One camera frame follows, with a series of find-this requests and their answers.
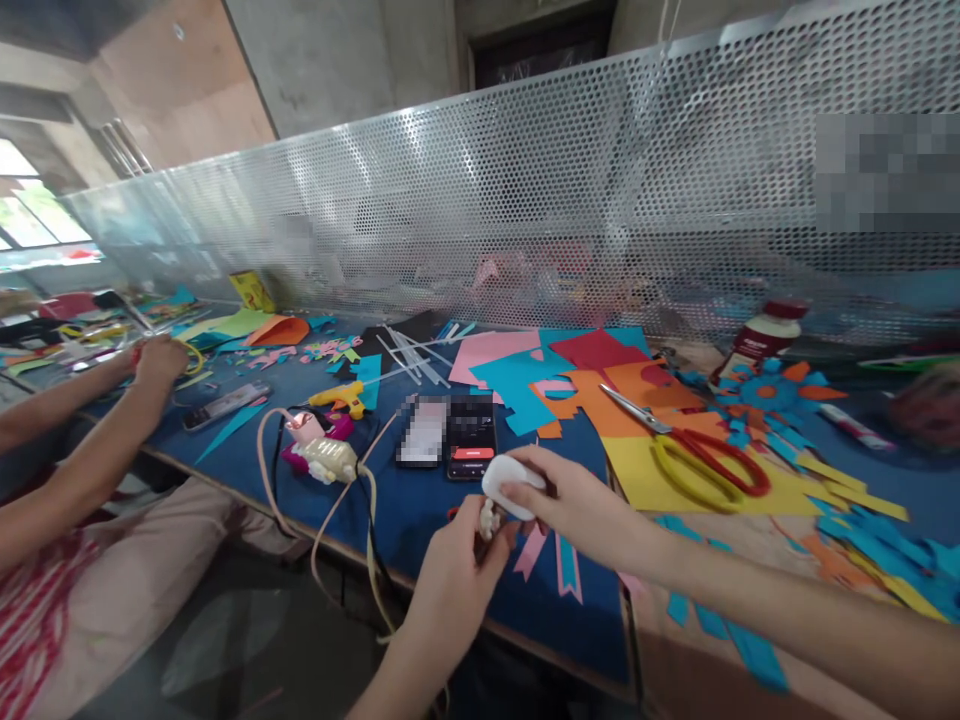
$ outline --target yellow glue gun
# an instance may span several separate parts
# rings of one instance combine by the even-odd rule
[[[350,418],[360,420],[363,418],[363,411],[366,408],[360,402],[360,393],[363,392],[363,383],[357,380],[349,385],[339,385],[330,390],[324,390],[310,398],[311,405],[329,405],[337,400],[343,401],[350,408]]]

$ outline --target scissors blade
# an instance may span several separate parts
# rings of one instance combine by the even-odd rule
[[[644,410],[644,409],[643,409],[642,407],[640,407],[639,405],[631,402],[630,400],[627,400],[623,395],[621,395],[620,393],[618,393],[618,392],[617,392],[616,390],[614,390],[613,388],[608,387],[608,386],[604,385],[603,383],[600,383],[600,388],[601,388],[607,395],[609,395],[611,398],[613,398],[613,400],[614,400],[620,407],[622,407],[622,408],[623,408],[624,410],[626,410],[628,413],[630,413],[631,415],[633,415],[633,417],[635,417],[637,420],[639,420],[642,425],[644,425],[645,427],[647,427],[647,428],[650,429],[650,430],[653,430],[653,431],[654,431],[655,433],[657,433],[658,435],[665,435],[665,434],[667,434],[668,432],[670,432],[671,430],[673,430],[673,428],[670,427],[669,425],[667,425],[666,423],[662,423],[662,422],[660,422],[659,420],[657,420],[657,418],[655,418],[655,417],[653,416],[653,413],[651,413],[649,410]]]

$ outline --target striped shirt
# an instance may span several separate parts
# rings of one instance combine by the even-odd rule
[[[0,575],[0,720],[33,706],[66,637],[70,590],[97,553],[74,530]]]

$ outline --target person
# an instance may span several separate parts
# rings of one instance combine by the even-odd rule
[[[127,351],[0,414],[0,456],[29,448],[46,460],[36,456],[47,438],[134,375],[45,484],[0,507],[5,720],[79,711],[166,628],[232,530],[274,552],[288,547],[270,547],[268,518],[196,478],[131,515],[80,527],[123,480],[187,362],[181,343],[153,338],[135,373]]]
[[[504,494],[596,562],[689,596],[896,717],[960,717],[956,626],[671,533],[634,512],[586,468],[545,448],[508,454],[545,477],[552,491],[504,485]],[[421,717],[466,654],[515,533],[513,524],[505,526],[476,565],[482,500],[467,497],[453,522],[434,535],[406,620],[348,717]]]

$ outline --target red bottle cap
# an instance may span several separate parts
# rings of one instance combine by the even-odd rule
[[[783,318],[784,320],[799,320],[810,307],[802,300],[769,300],[763,306],[765,315]]]

